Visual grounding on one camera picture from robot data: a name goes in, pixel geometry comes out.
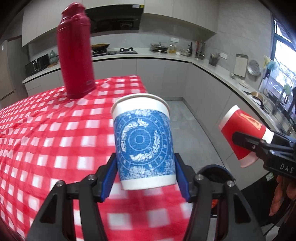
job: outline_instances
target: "metal bolt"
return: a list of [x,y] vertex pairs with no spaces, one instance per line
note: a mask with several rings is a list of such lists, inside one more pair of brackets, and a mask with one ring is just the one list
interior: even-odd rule
[[195,178],[196,178],[196,180],[201,181],[201,180],[203,180],[203,175],[197,174],[197,175],[195,175]]
[[87,177],[87,179],[88,179],[89,181],[93,181],[95,178],[96,178],[96,176],[95,176],[94,174],[90,174],[90,175]]
[[64,185],[64,181],[60,180],[57,182],[57,187],[61,187]]
[[234,185],[235,185],[235,183],[234,183],[234,181],[227,181],[227,186],[229,186],[230,188],[232,188]]

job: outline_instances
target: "utensil holder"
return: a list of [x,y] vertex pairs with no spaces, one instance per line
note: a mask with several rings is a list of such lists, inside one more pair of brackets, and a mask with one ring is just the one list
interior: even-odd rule
[[218,63],[219,58],[212,58],[212,56],[210,55],[210,59],[209,59],[209,64],[216,66]]

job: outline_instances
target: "red paper cup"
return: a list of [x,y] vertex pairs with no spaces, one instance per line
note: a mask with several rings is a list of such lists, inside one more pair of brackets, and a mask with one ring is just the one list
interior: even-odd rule
[[271,130],[242,111],[237,105],[233,106],[223,117],[219,128],[240,161],[241,167],[248,167],[259,158],[254,152],[235,145],[232,141],[233,133],[236,131],[245,133],[263,139],[268,144],[271,143],[274,137],[274,133]]

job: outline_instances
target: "refrigerator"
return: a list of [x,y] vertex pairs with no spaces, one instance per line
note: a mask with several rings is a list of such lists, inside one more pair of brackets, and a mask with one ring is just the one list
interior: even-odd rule
[[22,37],[5,40],[0,45],[0,109],[28,97],[25,85],[27,48],[22,47]]

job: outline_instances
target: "electrical outlet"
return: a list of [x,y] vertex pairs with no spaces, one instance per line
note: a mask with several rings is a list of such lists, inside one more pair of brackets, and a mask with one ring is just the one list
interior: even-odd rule
[[224,58],[224,59],[227,59],[227,54],[225,54],[225,53],[220,53],[220,57],[221,57],[221,58]]

